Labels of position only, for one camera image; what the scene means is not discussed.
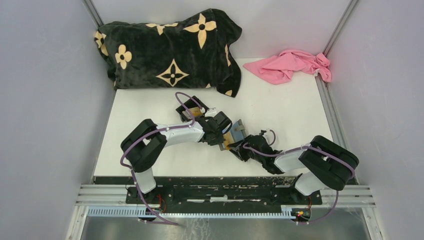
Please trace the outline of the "orange credit card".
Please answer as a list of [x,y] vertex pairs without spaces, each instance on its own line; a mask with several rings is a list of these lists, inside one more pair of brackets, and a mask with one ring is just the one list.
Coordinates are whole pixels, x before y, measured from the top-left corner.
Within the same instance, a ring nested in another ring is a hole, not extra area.
[[229,150],[230,149],[229,145],[235,142],[234,138],[230,132],[227,132],[226,134],[224,134],[223,137],[224,137],[223,149]]

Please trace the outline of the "grey leather card holder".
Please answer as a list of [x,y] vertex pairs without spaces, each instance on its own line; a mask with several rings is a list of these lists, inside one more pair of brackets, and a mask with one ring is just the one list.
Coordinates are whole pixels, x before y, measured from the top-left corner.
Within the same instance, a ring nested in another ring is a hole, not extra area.
[[[237,122],[234,122],[228,132],[232,134],[234,143],[239,142],[248,136],[246,133],[246,128],[241,119],[239,119]],[[219,148],[221,151],[227,151],[227,150],[224,150],[223,143],[219,145]]]

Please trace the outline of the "stack of cards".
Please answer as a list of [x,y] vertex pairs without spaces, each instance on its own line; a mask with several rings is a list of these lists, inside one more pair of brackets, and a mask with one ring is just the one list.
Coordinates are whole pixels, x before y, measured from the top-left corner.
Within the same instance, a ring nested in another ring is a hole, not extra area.
[[189,120],[191,120],[192,117],[197,118],[204,115],[199,107],[189,108],[188,110],[184,110],[182,113]]

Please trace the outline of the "black plastic card box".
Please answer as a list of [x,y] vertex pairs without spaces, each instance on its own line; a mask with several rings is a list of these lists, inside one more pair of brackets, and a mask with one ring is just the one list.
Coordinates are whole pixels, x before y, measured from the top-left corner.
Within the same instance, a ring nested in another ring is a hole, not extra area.
[[[195,117],[195,119],[199,119],[205,116],[205,112],[209,109],[200,99],[198,99],[196,96],[192,97],[193,99],[189,98],[187,101],[185,101],[183,104],[187,109],[198,107],[201,109],[201,112],[203,113],[203,116]],[[184,116],[183,111],[186,110],[183,105],[180,105],[177,107],[176,112],[179,114],[179,118],[183,123],[190,122],[192,119],[188,119]]]

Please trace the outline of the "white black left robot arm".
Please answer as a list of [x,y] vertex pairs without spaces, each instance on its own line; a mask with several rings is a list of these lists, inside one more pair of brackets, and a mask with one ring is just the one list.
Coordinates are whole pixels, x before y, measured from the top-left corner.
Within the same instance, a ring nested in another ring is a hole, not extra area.
[[183,143],[220,145],[231,126],[232,121],[222,111],[171,125],[145,119],[121,142],[120,164],[131,170],[138,197],[152,203],[158,195],[152,167],[164,148]]

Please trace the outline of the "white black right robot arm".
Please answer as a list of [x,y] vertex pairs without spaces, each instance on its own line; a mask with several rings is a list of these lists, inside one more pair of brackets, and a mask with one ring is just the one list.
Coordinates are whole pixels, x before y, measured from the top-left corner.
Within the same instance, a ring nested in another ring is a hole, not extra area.
[[316,135],[305,145],[283,151],[273,149],[265,133],[263,130],[231,143],[229,151],[241,161],[257,161],[273,175],[307,169],[296,177],[288,191],[289,199],[295,204],[302,204],[312,193],[324,188],[341,191],[356,176],[358,157],[322,135]]

